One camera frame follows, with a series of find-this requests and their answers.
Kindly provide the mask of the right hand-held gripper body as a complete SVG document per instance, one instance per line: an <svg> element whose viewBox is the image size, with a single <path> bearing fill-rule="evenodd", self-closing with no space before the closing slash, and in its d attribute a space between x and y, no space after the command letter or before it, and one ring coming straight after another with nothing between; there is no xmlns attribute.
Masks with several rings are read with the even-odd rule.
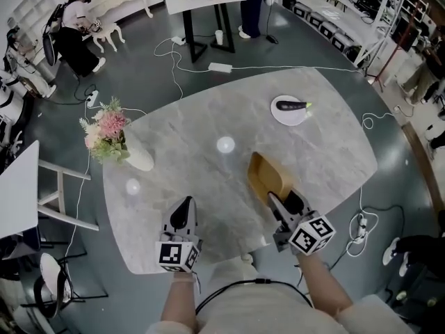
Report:
<svg viewBox="0 0 445 334"><path fill-rule="evenodd" d="M311 255L323 249L336 234L327 217L314 210L300 216L295 225L281 223L273 235L279 252L289 248L294 255Z"/></svg>

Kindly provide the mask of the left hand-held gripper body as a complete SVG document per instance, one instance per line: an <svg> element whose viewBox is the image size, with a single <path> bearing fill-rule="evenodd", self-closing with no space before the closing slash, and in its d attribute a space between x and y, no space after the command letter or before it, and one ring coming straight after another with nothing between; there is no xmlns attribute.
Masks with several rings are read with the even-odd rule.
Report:
<svg viewBox="0 0 445 334"><path fill-rule="evenodd" d="M167 272L192 273L193 266L200 256L202 240L192 234L180 234L191 242L156 242L156 263Z"/></svg>

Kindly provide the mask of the person's left hand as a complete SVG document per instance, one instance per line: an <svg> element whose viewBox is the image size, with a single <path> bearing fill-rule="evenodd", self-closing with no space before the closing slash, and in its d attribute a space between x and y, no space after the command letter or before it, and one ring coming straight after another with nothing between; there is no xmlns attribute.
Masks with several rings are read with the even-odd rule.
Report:
<svg viewBox="0 0 445 334"><path fill-rule="evenodd" d="M174 243L187 243L191 242L191 240L187 237L183 237L180 234L176 233L168 233L162 232L159 237L159 241L161 242L174 242Z"/></svg>

